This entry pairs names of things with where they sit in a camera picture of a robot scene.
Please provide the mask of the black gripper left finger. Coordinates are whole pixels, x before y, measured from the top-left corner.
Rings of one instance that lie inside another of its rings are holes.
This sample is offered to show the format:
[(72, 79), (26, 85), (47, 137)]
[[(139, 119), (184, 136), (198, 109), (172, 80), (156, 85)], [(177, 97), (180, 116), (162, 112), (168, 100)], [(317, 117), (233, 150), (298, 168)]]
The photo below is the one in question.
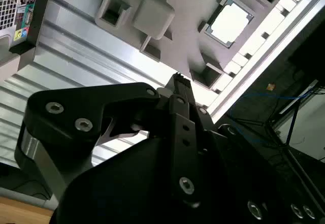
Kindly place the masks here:
[(165, 91), (137, 82), (34, 93), (15, 149), (18, 166), (60, 202), (77, 177), (145, 140), (189, 141), (191, 83), (177, 73)]

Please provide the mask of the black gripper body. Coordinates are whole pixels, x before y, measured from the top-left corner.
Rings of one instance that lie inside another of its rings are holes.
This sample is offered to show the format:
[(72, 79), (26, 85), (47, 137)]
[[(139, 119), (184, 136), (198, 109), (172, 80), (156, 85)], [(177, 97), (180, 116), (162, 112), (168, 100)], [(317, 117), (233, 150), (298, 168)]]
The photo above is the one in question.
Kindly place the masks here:
[(242, 137), (148, 139), (77, 177), (51, 223), (324, 223)]

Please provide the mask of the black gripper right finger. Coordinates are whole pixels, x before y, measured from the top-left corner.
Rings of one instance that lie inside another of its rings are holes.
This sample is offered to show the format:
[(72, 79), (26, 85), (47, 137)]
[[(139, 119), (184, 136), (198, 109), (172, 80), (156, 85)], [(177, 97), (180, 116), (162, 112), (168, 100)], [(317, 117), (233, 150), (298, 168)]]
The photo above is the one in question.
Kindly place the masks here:
[(189, 93), (189, 200), (192, 204), (299, 204), (300, 195), (231, 125), (216, 128)]

